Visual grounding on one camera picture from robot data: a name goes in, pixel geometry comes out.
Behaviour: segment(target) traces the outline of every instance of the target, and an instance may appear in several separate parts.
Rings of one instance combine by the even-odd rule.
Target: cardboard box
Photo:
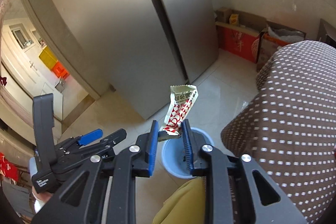
[[[256,63],[260,33],[266,27],[266,19],[224,7],[218,9],[216,14],[219,47]],[[239,14],[240,26],[228,24],[231,14]]]
[[[287,26],[284,26],[284,25],[281,25],[275,22],[267,21],[266,23],[268,26],[270,26],[272,29],[275,29],[275,30],[287,29],[289,31],[300,31],[300,30],[293,29],[291,27],[287,27]],[[306,33],[305,32],[302,32],[302,33],[304,34],[304,38],[303,38],[304,40],[306,37]],[[262,37],[261,37],[261,43],[259,44],[259,50],[258,50],[257,71],[261,70],[261,68],[265,65],[265,63],[272,57],[272,55],[278,49],[288,44],[289,44],[288,42],[285,42],[275,37],[269,36],[268,32],[263,32]]]
[[[336,48],[336,28],[326,22],[324,19],[321,19],[316,40]]]

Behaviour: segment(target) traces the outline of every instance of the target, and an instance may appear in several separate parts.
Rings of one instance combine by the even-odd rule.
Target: doorway
[[[55,64],[58,68],[62,64],[55,56],[55,64],[48,63],[42,58],[45,52],[53,55],[32,24],[21,0],[9,0],[1,34],[1,75],[7,77],[5,88],[29,113],[32,113],[34,96],[53,93],[53,131],[59,138],[62,121],[88,93],[68,73],[59,76],[54,68]]]

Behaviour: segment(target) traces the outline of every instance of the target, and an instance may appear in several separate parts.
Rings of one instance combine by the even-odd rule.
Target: red and white wrapper
[[[160,128],[159,141],[181,137],[181,124],[198,97],[194,85],[173,85],[170,87],[170,106]]]

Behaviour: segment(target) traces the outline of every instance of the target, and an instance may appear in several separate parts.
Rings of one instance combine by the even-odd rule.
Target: blue clip
[[[88,145],[89,143],[94,142],[95,140],[100,139],[103,136],[103,130],[96,129],[80,138],[78,141],[79,145]]]

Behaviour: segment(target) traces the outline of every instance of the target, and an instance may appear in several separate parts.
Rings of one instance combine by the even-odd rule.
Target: white door
[[[30,97],[53,93],[54,116],[63,120],[63,95],[46,80],[33,62],[29,60],[16,41],[8,23],[5,21],[2,29],[1,58],[4,66]]]

